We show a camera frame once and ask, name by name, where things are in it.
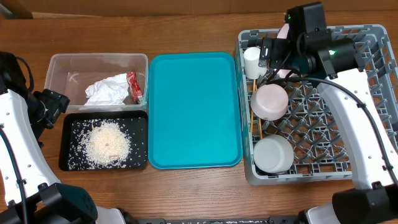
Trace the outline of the white plate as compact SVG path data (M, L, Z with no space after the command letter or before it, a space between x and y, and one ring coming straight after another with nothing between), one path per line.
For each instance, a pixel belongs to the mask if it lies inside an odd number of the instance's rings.
M287 34L289 32L289 25L284 24L283 27L280 29L279 33L277 34L278 39L286 39ZM276 75L277 78L285 78L290 70L280 69Z

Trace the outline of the white cup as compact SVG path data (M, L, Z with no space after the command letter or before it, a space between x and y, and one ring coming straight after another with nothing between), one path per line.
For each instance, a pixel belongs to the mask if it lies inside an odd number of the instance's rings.
M248 79L258 79L267 72L266 67L259 66L259 57L261 50L258 47L249 47L244 53L244 71Z

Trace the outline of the pink bowl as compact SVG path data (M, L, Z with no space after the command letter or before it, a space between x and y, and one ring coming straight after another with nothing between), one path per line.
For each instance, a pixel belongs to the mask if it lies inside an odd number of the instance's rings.
M276 84L259 87L251 97L251 109L254 114L267 121L275 121L283 117L288 103L287 92Z

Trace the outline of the wooden chopstick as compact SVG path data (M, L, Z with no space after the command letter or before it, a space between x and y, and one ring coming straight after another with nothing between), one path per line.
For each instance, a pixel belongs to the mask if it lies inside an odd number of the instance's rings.
M257 121L258 121L257 126L259 128L259 136L260 136L260 140L261 140L261 139L263 139L261 118L257 118Z
M253 80L252 82L252 96L250 99L250 103L252 102L252 97L254 96L254 93L256 91L256 79ZM250 105L250 109L251 109L251 125L250 125L250 131L251 134L253 133L253 126L254 126L254 112L252 110L252 106Z

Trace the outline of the white rice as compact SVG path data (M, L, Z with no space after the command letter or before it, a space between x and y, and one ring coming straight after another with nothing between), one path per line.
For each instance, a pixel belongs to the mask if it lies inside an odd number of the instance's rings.
M72 122L67 170L133 169L147 164L147 120L87 119Z

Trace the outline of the white napkin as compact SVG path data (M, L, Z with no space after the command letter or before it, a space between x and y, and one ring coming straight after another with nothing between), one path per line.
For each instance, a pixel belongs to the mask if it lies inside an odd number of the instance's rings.
M126 73L97 81L85 90L88 99L85 106L124 105L128 89Z

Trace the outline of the red sauce packet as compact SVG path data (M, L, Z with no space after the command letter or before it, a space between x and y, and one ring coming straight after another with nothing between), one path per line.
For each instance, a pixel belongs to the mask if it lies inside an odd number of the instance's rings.
M139 86L135 72L131 72L127 75L127 83L129 85L129 91L132 96L132 99L137 104L141 104L144 101L144 95Z

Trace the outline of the grey bowl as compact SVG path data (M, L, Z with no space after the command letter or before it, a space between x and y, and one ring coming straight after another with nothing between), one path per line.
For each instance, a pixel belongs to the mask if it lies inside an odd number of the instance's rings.
M294 150L286 138L273 134L256 143L253 160L263 172L282 174L292 166Z

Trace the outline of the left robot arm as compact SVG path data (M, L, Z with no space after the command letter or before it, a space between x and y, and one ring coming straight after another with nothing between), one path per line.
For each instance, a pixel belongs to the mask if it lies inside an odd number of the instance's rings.
M119 208L95 205L88 192L62 184L43 154L40 135L52 129L70 102L34 90L20 67L24 59L1 52L1 177L7 208L1 223L131 223Z

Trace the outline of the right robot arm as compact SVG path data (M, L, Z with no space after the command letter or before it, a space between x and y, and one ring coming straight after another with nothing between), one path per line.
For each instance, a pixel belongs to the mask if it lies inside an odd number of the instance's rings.
M263 39L268 84L310 82L326 102L348 153L354 188L300 212L297 223L382 223L397 218L397 153L374 105L361 52L334 39L320 2L288 9L285 39Z

